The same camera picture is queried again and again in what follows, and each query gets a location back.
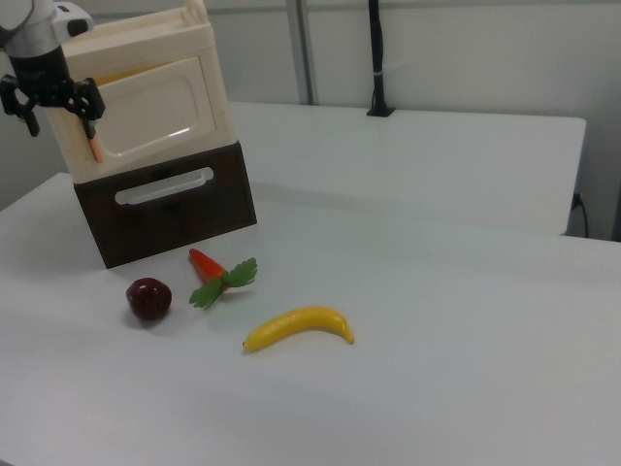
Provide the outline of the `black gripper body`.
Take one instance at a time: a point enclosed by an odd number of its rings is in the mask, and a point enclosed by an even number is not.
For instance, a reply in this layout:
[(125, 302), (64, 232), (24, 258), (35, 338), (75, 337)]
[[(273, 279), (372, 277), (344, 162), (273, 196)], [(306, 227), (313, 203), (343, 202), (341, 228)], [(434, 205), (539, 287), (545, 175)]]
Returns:
[(65, 106), (73, 98), (73, 81), (62, 49), (9, 58), (18, 88), (29, 98), (38, 97), (40, 106)]

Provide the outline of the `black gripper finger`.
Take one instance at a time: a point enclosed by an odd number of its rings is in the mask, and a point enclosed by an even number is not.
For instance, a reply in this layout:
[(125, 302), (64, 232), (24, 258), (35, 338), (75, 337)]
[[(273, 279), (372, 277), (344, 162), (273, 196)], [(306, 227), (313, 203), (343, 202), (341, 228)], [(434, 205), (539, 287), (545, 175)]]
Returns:
[(25, 103), (20, 103), (16, 96), (18, 90), (17, 79), (11, 75), (4, 75), (1, 79), (1, 101), (6, 115), (16, 116), (24, 122), (32, 137), (39, 135), (39, 123), (33, 109), (39, 104), (39, 96), (29, 97)]
[(92, 78), (73, 83), (67, 110), (82, 122), (84, 134), (88, 140), (96, 135), (95, 125), (105, 112), (106, 105), (99, 88)]

